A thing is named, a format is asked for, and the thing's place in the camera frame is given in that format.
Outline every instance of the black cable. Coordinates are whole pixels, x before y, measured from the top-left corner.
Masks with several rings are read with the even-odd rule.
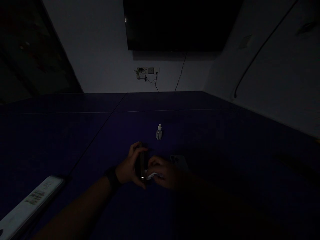
[[[178,84],[179,84],[179,81],[180,81],[180,77],[181,77],[181,74],[182,74],[183,65],[184,65],[184,63],[186,61],[186,58],[187,58],[187,54],[188,54],[188,52],[186,52],[186,56],[184,57],[182,68],[181,68],[181,72],[180,72],[180,76],[179,76],[179,79],[178,79],[178,82],[177,82],[177,85],[176,85],[176,88],[174,89],[174,91],[177,90],[177,87],[178,87]]]
[[[293,9],[293,7],[296,5],[296,3],[299,0],[296,0],[292,6],[289,8],[289,10],[286,12],[286,14],[283,16],[283,18],[280,20],[280,22],[278,23],[278,25],[274,28],[274,30],[271,32],[271,34],[269,35],[269,37],[264,41],[264,43],[261,45],[261,47],[259,48],[259,50],[257,51],[256,55],[254,55],[253,59],[251,60],[250,64],[248,65],[248,67],[246,68],[246,70],[244,71],[244,73],[242,74],[240,81],[238,82],[238,85],[236,87],[236,90],[234,91],[234,98],[237,98],[237,90],[238,87],[244,77],[244,75],[246,75],[247,71],[249,70],[249,68],[251,67],[251,64],[253,63],[253,61],[256,59],[256,57],[258,56],[259,52],[261,51],[261,49],[263,48],[263,46],[267,43],[267,41],[270,39],[270,37],[273,35],[273,33],[277,30],[277,28],[280,26],[280,24],[283,22],[283,20],[286,18],[286,16],[290,13],[290,11]]]
[[[149,83],[153,83],[155,80],[157,80],[157,73],[156,73],[156,78],[152,82],[150,82],[146,77],[146,81],[148,81]]]
[[[83,152],[83,154],[80,156],[80,158],[78,159],[78,161],[75,163],[75,165],[73,166],[73,168],[71,169],[71,171],[69,172],[69,174],[65,177],[66,179],[66,184],[63,186],[63,188],[68,184],[69,180],[70,180],[70,175],[72,173],[72,171],[75,169],[75,167],[77,166],[77,164],[79,163],[79,161],[81,160],[81,158],[84,156],[84,154],[87,152],[88,148],[90,147],[90,145],[93,143],[94,139],[97,137],[97,135],[99,134],[99,132],[101,131],[101,129],[104,127],[104,125],[106,124],[106,122],[108,121],[108,119],[110,118],[110,116],[113,114],[113,112],[116,110],[116,108],[118,107],[118,105],[121,103],[121,101],[124,99],[124,97],[127,94],[125,94],[122,99],[120,100],[120,102],[117,104],[117,106],[113,109],[113,111],[110,113],[110,115],[107,117],[107,120],[103,123],[103,125],[101,126],[101,128],[99,129],[99,131],[97,132],[97,134],[93,137],[93,139],[91,140],[91,142],[89,143],[89,145],[87,146],[87,148],[85,149],[85,151]],[[60,193],[62,192],[62,189],[59,190],[59,192],[54,196],[53,199],[55,199]],[[45,206],[45,208],[43,210],[41,210],[41,212],[36,216],[36,218],[33,220],[33,222],[31,223],[30,227],[26,230],[26,235],[24,240],[30,238],[32,231],[34,230],[34,228],[37,226],[37,224],[39,223],[40,219],[42,218],[43,214],[46,212],[46,210],[49,208],[49,206],[51,205],[51,203],[53,202],[53,199]]]
[[[157,89],[157,91],[159,92],[159,90],[158,90],[158,88],[157,88],[157,81],[158,81],[158,74],[156,73],[156,82],[155,82],[155,84],[154,84],[154,86],[156,87],[156,89]]]

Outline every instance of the remote control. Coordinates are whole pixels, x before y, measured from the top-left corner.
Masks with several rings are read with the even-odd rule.
[[[16,237],[63,186],[64,180],[47,177],[0,221],[0,240]]]

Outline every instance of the clear bottle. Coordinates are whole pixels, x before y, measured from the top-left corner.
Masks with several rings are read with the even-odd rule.
[[[161,138],[162,138],[162,130],[161,130],[161,124],[159,124],[158,130],[156,132],[156,139],[161,140]]]

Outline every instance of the wall-mounted tv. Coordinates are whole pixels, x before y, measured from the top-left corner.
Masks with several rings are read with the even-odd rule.
[[[243,0],[123,0],[128,50],[222,51]]]

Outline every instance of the black wristwatch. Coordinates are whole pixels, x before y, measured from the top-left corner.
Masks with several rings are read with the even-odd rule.
[[[118,188],[120,188],[122,185],[117,178],[116,168],[117,168],[117,166],[110,167],[103,174],[104,176],[106,176],[108,178],[109,183],[110,183],[110,187],[111,187],[111,191],[113,193],[116,192],[118,190]]]

